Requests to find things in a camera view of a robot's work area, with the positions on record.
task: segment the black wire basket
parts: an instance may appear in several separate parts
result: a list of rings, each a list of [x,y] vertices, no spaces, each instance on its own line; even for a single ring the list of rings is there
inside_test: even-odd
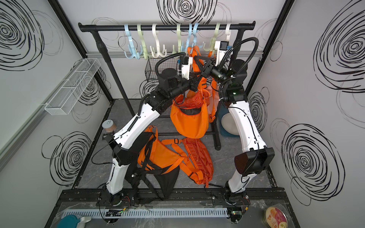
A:
[[[147,82],[155,82],[157,80],[157,75],[155,72],[155,66],[158,61],[160,61],[161,58],[148,58],[146,69],[145,69],[145,75]],[[171,58],[166,60],[165,62],[161,63],[158,66],[158,72],[161,73],[166,68],[173,68],[175,70],[178,69],[178,58]]]

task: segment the white wire basket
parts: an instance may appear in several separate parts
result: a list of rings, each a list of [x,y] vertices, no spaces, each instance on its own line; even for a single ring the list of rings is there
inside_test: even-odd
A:
[[[100,68],[97,58],[86,58],[79,63],[70,77],[46,105],[51,115],[68,115]]]

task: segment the wire mesh basket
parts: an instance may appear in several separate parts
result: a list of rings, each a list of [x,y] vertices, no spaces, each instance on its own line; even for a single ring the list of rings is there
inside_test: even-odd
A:
[[[148,58],[146,69],[145,69],[145,75],[146,75],[147,82],[156,81],[158,79],[156,72],[155,72],[155,66],[156,66],[156,63],[160,60],[161,60],[161,58],[156,58],[156,59]],[[161,73],[166,68],[173,68],[173,69],[177,70],[178,69],[178,60],[179,59],[175,59],[175,58],[166,60],[165,62],[161,63],[158,66],[158,72]]]
[[[100,68],[96,58],[83,59],[46,105],[51,115],[68,115]]]

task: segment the round tin can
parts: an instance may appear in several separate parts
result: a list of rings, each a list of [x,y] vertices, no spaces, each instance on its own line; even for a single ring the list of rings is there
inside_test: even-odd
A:
[[[268,228],[287,228],[288,221],[284,213],[274,206],[264,211],[262,220]]]
[[[104,121],[101,126],[105,129],[107,133],[113,132],[116,130],[116,125],[112,120]]]

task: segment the gray marble floor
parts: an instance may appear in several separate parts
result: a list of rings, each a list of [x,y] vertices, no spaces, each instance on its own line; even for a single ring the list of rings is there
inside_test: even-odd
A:
[[[139,100],[130,100],[132,107],[135,111],[138,110]],[[163,115],[169,115],[170,110],[166,110]],[[124,100],[116,100],[109,114],[109,119],[116,123],[117,129],[121,129],[131,119],[131,114]],[[170,118],[158,118],[152,122],[152,125],[156,126],[159,132],[177,132],[175,126],[171,122]],[[95,146],[93,154],[104,147],[107,142],[102,140],[102,134]],[[175,136],[159,136],[159,139],[171,139]],[[224,137],[220,135],[220,142],[222,148],[220,151],[215,150],[212,135],[205,135],[201,138],[201,141],[207,147],[214,166],[214,175],[210,183],[217,185],[225,185],[234,171],[234,157],[242,152],[241,141],[239,138]],[[95,157],[95,163],[111,162],[112,150],[109,146],[102,149]],[[82,175],[78,188],[96,188],[100,184],[105,183],[110,174],[111,164],[95,165],[89,160],[88,165]],[[147,178],[151,181],[155,188],[159,188],[159,184],[153,175],[147,175]],[[130,188],[131,185],[124,181],[124,187]],[[144,183],[141,183],[140,188],[147,188]],[[203,188],[204,185],[195,184],[184,172],[180,172],[175,184],[175,188]],[[270,182],[265,171],[257,175],[254,180],[248,184],[248,188],[270,188]]]

